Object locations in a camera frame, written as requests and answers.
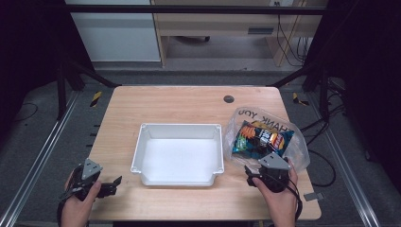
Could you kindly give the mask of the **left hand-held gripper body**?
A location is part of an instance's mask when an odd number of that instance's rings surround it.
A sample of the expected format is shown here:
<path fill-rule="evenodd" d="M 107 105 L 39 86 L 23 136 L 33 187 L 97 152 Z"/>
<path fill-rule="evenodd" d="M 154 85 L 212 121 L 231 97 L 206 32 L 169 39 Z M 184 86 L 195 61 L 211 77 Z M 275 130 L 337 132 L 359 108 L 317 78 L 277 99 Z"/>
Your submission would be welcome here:
<path fill-rule="evenodd" d="M 87 158 L 83 164 L 79 164 L 72 177 L 72 192 L 80 200 L 84 201 L 97 181 L 102 166 Z"/>

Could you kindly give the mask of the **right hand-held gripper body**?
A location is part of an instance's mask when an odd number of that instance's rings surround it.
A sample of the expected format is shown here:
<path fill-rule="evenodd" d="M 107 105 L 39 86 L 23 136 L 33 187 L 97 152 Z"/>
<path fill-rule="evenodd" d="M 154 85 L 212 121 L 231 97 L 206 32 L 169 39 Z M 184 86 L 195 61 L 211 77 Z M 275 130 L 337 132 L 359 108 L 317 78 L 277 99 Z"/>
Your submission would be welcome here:
<path fill-rule="evenodd" d="M 286 158 L 272 152 L 258 160 L 260 167 L 252 175 L 257 178 L 273 193 L 285 190 L 289 182 L 290 164 Z"/>

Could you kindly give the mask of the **blue snack packet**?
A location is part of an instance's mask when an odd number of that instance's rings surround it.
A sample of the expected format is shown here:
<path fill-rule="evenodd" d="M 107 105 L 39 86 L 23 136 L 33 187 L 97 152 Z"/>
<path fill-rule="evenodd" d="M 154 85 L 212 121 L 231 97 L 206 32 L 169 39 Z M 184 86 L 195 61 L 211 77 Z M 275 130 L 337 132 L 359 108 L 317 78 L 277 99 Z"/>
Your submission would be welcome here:
<path fill-rule="evenodd" d="M 243 121 L 233 144 L 233 154 L 261 159 L 270 153 L 284 156 L 294 131 L 277 131 L 260 121 Z"/>

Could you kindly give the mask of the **clear plastic bag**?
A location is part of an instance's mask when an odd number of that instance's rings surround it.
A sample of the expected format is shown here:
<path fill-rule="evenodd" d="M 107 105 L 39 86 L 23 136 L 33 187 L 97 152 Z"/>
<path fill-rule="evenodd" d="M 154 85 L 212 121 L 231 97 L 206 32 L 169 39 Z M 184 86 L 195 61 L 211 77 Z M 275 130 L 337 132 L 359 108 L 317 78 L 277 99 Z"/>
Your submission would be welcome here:
<path fill-rule="evenodd" d="M 294 135 L 292 136 L 282 158 L 289 158 L 297 172 L 301 172 L 307 168 L 310 163 L 310 158 L 305 143 L 305 138 L 300 130 L 293 123 L 287 121 L 286 119 L 256 107 L 237 108 L 230 118 L 227 126 L 224 128 L 223 151 L 224 157 L 227 160 L 233 161 L 237 165 L 247 165 L 251 168 L 256 168 L 259 165 L 259 159 L 244 158 L 240 155 L 233 154 L 232 152 L 236 134 L 243 121 L 260 121 L 266 124 L 269 128 L 277 131 L 294 131 Z"/>

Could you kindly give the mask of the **white plastic bin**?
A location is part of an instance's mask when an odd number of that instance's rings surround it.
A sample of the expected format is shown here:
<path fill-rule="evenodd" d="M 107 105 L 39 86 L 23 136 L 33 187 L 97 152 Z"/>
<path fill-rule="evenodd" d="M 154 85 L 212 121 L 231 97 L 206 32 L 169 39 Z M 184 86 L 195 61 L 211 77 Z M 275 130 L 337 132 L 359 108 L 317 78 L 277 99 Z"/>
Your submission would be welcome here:
<path fill-rule="evenodd" d="M 131 172 L 148 186 L 211 186 L 224 173 L 221 126 L 142 124 Z"/>

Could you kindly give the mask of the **person's right hand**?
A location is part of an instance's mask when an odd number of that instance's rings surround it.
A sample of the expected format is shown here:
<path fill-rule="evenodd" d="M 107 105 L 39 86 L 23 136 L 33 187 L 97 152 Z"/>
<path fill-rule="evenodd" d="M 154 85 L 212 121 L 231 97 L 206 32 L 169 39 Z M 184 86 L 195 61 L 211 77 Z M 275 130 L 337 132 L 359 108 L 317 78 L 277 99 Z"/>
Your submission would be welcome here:
<path fill-rule="evenodd" d="M 288 174 L 290 183 L 288 184 L 288 189 L 280 193 L 271 192 L 261 180 L 253 178 L 253 183 L 263 195 L 263 198 L 268 206 L 270 219 L 272 220 L 274 227 L 296 226 L 295 216 L 298 203 L 293 191 L 296 190 L 295 186 L 298 182 L 298 176 L 293 168 L 292 162 L 288 162 L 291 166 Z"/>

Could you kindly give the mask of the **person's left hand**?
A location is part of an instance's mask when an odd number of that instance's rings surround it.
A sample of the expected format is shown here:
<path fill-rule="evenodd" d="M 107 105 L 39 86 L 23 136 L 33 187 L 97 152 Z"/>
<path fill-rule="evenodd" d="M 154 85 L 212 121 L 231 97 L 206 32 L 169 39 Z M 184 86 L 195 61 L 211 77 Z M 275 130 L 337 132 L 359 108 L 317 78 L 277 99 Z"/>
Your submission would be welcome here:
<path fill-rule="evenodd" d="M 96 181 L 84 201 L 80 201 L 75 196 L 66 200 L 61 210 L 61 227 L 86 226 L 100 187 L 101 181 Z"/>

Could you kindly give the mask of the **grey flat tag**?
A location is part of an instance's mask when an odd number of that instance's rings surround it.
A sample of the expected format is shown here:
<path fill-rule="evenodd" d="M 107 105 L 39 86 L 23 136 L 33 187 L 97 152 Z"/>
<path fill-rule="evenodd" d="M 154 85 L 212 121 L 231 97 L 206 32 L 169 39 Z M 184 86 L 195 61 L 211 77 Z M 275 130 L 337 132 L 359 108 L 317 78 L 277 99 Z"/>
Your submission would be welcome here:
<path fill-rule="evenodd" d="M 322 192 L 316 193 L 316 192 L 312 192 L 312 193 L 307 193 L 304 194 L 304 198 L 306 201 L 314 201 L 314 200 L 323 200 L 325 198 L 325 195 Z"/>

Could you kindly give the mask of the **yellow black striped tape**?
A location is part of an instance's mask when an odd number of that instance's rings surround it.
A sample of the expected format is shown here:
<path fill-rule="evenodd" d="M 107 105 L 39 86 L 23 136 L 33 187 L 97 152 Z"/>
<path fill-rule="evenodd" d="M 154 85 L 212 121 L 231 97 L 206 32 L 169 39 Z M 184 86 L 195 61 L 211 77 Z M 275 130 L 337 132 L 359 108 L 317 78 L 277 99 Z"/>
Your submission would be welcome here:
<path fill-rule="evenodd" d="M 298 103 L 298 104 L 301 104 L 303 106 L 309 106 L 309 102 L 305 101 L 305 100 L 301 100 L 298 97 L 297 93 L 292 93 L 292 100 L 293 100 L 294 103 Z"/>
<path fill-rule="evenodd" d="M 96 105 L 97 105 L 97 103 L 98 103 L 98 101 L 99 101 L 101 95 L 102 95 L 102 92 L 101 92 L 101 91 L 95 92 L 95 94 L 94 94 L 94 96 L 93 96 L 93 99 L 92 99 L 92 101 L 91 101 L 91 103 L 90 103 L 90 107 L 96 107 Z"/>

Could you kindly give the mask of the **black stand leg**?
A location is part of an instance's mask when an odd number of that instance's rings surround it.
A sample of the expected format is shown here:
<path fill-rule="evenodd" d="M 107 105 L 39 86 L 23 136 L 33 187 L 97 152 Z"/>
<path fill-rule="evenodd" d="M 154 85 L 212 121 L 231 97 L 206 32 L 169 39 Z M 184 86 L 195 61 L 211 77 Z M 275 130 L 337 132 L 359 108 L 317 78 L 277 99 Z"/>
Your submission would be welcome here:
<path fill-rule="evenodd" d="M 328 66 L 326 63 L 313 61 L 302 66 L 300 69 L 291 73 L 289 76 L 284 77 L 272 84 L 268 84 L 268 87 L 280 88 L 285 84 L 299 78 L 300 76 L 305 76 L 305 81 L 302 88 L 305 92 L 313 91 L 317 85 L 320 85 L 319 90 L 319 113 L 321 117 L 328 121 L 329 110 L 328 110 Z"/>
<path fill-rule="evenodd" d="M 85 87 L 85 83 L 80 77 L 81 75 L 86 75 L 109 88 L 118 87 L 117 83 L 103 78 L 101 75 L 96 73 L 94 69 L 89 69 L 77 63 L 76 61 L 62 61 L 57 69 L 57 87 L 59 101 L 59 110 L 57 117 L 58 120 L 60 120 L 66 114 L 67 101 L 65 82 L 68 82 L 74 91 L 81 91 Z"/>

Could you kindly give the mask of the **white cabinet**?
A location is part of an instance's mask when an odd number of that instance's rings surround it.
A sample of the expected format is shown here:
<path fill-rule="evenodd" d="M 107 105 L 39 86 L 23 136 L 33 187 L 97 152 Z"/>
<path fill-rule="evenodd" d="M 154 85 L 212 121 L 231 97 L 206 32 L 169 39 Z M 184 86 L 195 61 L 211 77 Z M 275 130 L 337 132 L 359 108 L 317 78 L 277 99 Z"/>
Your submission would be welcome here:
<path fill-rule="evenodd" d="M 72 12 L 91 61 L 160 61 L 151 13 Z"/>

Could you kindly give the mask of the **light wooden desk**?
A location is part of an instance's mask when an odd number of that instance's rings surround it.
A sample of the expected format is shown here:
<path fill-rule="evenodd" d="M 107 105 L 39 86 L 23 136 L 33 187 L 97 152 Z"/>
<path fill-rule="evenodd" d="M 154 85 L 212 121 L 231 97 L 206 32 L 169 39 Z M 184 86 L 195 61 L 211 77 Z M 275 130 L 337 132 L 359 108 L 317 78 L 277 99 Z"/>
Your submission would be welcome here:
<path fill-rule="evenodd" d="M 328 0 L 150 0 L 156 5 L 240 6 L 240 7 L 326 7 Z M 312 39 L 320 15 L 263 14 L 185 14 L 156 13 L 158 35 L 187 36 L 259 36 L 266 39 L 274 63 L 280 66 L 293 49 L 295 38 Z"/>

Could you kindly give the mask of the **aluminium floor rail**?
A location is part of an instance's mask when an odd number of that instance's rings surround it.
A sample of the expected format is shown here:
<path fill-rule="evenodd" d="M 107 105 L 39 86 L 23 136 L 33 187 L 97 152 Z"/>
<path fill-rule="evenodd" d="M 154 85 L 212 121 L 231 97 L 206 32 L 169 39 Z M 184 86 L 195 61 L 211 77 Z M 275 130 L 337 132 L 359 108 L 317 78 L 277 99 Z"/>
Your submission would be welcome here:
<path fill-rule="evenodd" d="M 344 111 L 345 109 L 342 104 L 329 109 L 329 119 L 323 122 L 323 131 L 319 132 L 316 138 L 320 135 L 324 136 L 325 143 L 328 146 L 328 150 L 331 152 L 337 168 L 336 173 L 341 176 L 364 226 L 381 227 L 375 211 L 357 179 L 357 175 L 346 160 L 346 155 L 343 153 L 338 140 L 330 129 L 329 120 L 337 114 L 344 113 Z"/>
<path fill-rule="evenodd" d="M 69 120 L 71 112 L 73 112 L 76 106 L 78 98 L 79 92 L 72 92 L 66 104 L 66 109 L 62 112 L 61 116 L 54 121 L 52 129 L 45 137 L 45 141 L 42 143 L 40 150 L 35 155 L 35 158 L 31 164 L 28 165 L 29 170 L 26 172 L 26 174 L 23 174 L 23 181 L 15 190 L 12 200 L 2 213 L 2 216 L 0 217 L 0 227 L 13 227 L 36 182 L 40 178 L 44 166 L 52 154 L 53 149 L 56 146 L 67 121 Z"/>

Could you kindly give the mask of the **black frame crossbar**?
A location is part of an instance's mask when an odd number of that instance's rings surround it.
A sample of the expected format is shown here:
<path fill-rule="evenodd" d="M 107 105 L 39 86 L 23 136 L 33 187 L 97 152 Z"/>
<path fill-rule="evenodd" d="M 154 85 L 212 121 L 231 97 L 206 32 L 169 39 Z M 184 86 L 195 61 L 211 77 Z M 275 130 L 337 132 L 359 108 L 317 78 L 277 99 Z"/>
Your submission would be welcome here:
<path fill-rule="evenodd" d="M 240 7 L 240 6 L 170 6 L 170 5 L 66 5 L 69 12 L 91 13 L 195 13 L 195 14 L 280 14 L 324 15 L 327 8 Z"/>

